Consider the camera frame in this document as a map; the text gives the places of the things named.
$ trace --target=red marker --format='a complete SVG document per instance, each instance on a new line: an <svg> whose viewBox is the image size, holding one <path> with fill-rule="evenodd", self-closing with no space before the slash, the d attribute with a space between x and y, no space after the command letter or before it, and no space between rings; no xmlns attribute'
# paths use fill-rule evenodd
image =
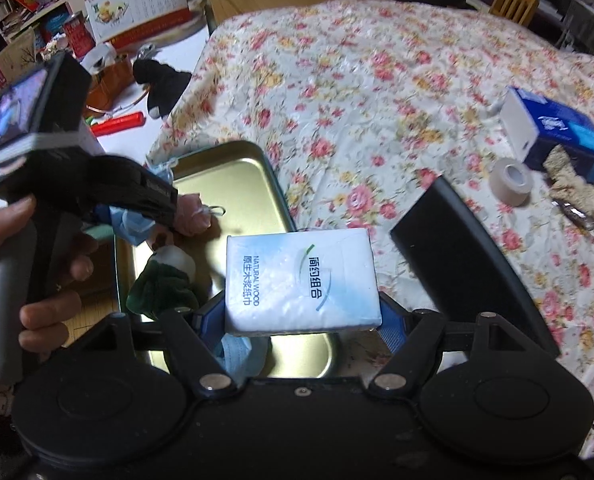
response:
<svg viewBox="0 0 594 480"><path fill-rule="evenodd" d="M114 119L108 119L103 123L91 126L90 129L95 137L101 137L122 132L123 130L129 130L130 128L138 128L144 124L146 124L146 117L143 112L135 112Z"/></svg>

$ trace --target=floral tablecloth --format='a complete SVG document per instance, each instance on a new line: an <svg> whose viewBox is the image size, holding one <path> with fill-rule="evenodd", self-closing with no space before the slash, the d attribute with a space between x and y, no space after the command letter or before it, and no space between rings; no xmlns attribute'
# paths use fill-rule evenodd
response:
<svg viewBox="0 0 594 480"><path fill-rule="evenodd" d="M488 187L493 161L512 156L498 117L508 85L594 120L594 59L490 15L377 0L247 14L213 35L150 159L256 142L298 228L367 228L379 286L407 308L430 300L388 232L443 173L532 294L561 364L594 396L594 241L550 205L540 175L520 208ZM387 360L354 344L371 365Z"/></svg>

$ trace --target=blue box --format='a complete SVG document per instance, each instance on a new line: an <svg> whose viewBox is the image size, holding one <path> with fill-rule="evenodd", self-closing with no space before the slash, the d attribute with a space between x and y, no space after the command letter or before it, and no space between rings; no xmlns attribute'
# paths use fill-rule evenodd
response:
<svg viewBox="0 0 594 480"><path fill-rule="evenodd" d="M573 108L509 87L499 114L517 159L536 171L552 148L561 144L574 170L594 184L594 124Z"/></svg>

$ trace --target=wooden chair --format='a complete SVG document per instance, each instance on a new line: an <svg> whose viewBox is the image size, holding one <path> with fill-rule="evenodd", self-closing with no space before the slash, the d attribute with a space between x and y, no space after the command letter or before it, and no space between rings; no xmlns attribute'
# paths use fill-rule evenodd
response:
<svg viewBox="0 0 594 480"><path fill-rule="evenodd" d="M490 14L528 27L538 6L539 0L494 0Z"/></svg>

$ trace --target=green plush toy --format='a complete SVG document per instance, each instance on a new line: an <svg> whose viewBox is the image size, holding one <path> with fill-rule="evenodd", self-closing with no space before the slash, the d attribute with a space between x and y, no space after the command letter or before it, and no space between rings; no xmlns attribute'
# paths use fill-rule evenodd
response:
<svg viewBox="0 0 594 480"><path fill-rule="evenodd" d="M128 293L128 310L157 319L168 308L199 308L192 292L195 272L194 260L179 247L158 248Z"/></svg>

